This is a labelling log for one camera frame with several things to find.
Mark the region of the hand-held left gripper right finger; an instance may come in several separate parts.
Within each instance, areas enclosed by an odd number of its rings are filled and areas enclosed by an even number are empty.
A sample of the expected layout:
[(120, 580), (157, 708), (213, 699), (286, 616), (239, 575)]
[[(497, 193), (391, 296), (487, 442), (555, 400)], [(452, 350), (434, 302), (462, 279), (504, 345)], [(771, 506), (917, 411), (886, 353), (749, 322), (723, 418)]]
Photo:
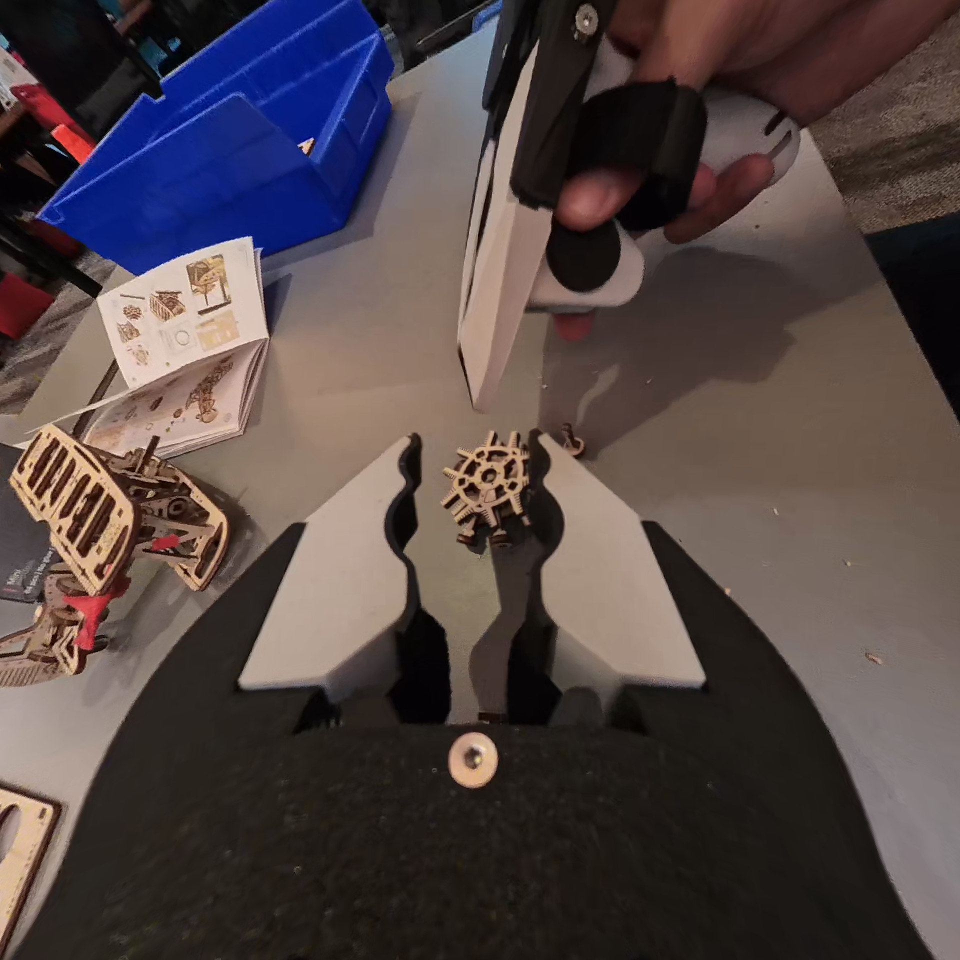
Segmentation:
[(528, 623), (562, 694), (608, 712), (627, 687), (702, 690), (707, 677), (639, 515), (557, 440), (529, 439), (531, 529), (540, 548)]

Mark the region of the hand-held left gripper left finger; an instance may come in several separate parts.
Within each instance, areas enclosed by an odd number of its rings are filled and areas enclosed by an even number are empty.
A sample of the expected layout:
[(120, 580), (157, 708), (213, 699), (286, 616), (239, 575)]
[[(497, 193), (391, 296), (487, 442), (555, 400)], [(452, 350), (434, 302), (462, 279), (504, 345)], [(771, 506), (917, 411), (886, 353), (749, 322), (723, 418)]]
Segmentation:
[(340, 704), (401, 678), (400, 636), (421, 604), (406, 547), (422, 451), (419, 434), (402, 436), (307, 517), (241, 690), (319, 689)]

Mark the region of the wooden radial engine model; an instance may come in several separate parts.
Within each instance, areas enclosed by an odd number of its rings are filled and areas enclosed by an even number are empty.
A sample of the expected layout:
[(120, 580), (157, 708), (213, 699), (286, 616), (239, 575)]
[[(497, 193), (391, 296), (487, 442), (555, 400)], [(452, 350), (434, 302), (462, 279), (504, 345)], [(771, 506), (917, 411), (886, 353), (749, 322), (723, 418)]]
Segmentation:
[(469, 549), (517, 544), (530, 525), (527, 513), (530, 450), (517, 430), (500, 438), (494, 430), (474, 446), (460, 446), (443, 468), (449, 490), (443, 510), (458, 528), (457, 542)]

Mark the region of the grey desk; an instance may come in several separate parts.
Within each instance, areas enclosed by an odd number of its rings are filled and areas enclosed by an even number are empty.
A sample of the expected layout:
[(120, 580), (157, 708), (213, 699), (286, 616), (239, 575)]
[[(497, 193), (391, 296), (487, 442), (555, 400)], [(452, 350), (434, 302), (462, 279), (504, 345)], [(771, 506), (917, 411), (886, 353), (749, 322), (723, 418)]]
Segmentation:
[[(91, 784), (135, 696), (210, 604), (294, 522), (403, 435), (423, 442), (411, 542), (447, 631), (455, 721), (475, 719), (520, 618), (528, 548), (495, 567), (440, 507), (454, 451), (578, 422), (589, 467), (658, 522), (772, 641), (815, 700), (922, 938), (958, 958), (958, 424), (822, 158), (703, 244), (644, 239), (637, 298), (562, 344), (522, 320), (496, 402), (456, 352), (495, 26), (389, 84), (393, 115), (340, 233), (269, 257), (276, 324), (242, 437), (179, 458), (246, 515), (204, 594), (159, 573), (126, 643), (78, 678), (2, 695), (2, 780), (66, 810), (14, 940), (55, 945), (54, 893)], [(499, 592), (514, 606), (500, 611)]]

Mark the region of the person's right hand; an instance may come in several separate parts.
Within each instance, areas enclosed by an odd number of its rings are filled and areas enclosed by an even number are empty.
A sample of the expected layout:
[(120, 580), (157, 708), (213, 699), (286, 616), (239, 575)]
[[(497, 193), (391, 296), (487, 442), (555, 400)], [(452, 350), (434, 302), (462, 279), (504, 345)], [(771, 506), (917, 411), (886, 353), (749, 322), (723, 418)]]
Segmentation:
[[(631, 78), (738, 90), (807, 127), (915, 50), (958, 12), (959, 1), (621, 1), (606, 35), (635, 56)], [(698, 170), (687, 210), (664, 228), (675, 245), (747, 208), (770, 184), (773, 161), (748, 155), (723, 173)], [(598, 169), (571, 178), (556, 217), (587, 232), (640, 188), (640, 172)]]

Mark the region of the wooden biplane model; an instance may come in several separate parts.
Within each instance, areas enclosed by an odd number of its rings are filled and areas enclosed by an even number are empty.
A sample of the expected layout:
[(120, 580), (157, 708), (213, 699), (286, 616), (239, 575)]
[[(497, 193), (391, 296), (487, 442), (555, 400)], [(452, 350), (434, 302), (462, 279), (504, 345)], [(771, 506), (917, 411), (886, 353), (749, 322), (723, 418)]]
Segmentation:
[(160, 456), (158, 435), (124, 454), (42, 427), (9, 484), (46, 525), (59, 562), (46, 574), (30, 627), (2, 638), (1, 687), (82, 673), (109, 639), (102, 625), (138, 561), (167, 565), (204, 591), (231, 541), (226, 513), (197, 481)]

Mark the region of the instruction booklet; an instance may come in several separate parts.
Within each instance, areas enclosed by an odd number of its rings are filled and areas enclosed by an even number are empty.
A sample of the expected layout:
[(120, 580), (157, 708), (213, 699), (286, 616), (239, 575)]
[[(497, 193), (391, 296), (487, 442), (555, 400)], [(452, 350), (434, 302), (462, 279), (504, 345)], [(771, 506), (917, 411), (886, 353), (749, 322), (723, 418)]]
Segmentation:
[(126, 390), (83, 409), (79, 441), (123, 454), (157, 437), (169, 460), (245, 432), (271, 337), (252, 237), (174, 258), (97, 307)]

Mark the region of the blue plastic bin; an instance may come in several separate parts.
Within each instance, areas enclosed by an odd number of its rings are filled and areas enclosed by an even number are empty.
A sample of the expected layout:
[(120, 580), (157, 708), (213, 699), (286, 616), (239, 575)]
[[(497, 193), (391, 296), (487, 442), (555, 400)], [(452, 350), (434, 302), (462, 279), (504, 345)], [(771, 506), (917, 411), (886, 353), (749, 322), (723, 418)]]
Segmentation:
[(338, 232), (393, 70), (362, 2), (268, 2), (141, 95), (38, 218), (135, 275), (243, 236), (272, 255)]

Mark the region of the black cardboard box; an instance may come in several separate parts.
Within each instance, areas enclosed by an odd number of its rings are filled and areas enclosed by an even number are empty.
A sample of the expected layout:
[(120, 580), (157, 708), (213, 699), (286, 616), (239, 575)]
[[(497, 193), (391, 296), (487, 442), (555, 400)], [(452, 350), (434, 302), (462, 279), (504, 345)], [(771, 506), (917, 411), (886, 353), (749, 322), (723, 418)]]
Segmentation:
[(20, 450), (1, 444), (1, 598), (36, 603), (49, 571), (60, 562), (47, 527), (34, 521), (10, 483)]

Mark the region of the wooden part sheet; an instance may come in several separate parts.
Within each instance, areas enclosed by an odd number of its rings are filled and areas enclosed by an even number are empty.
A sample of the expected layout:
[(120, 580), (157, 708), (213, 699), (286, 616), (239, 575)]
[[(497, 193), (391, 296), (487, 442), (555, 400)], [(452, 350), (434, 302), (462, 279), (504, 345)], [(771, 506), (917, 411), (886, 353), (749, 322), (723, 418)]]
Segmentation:
[(2, 830), (11, 830), (1, 856), (1, 956), (9, 949), (62, 811), (54, 799), (1, 786)]

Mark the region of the person's dark jeans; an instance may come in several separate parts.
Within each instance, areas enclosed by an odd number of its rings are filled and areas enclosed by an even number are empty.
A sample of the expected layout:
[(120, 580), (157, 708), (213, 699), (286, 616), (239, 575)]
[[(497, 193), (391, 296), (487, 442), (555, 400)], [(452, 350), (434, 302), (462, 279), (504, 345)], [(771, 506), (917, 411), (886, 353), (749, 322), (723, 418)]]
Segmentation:
[(867, 246), (959, 415), (959, 213), (881, 230)]

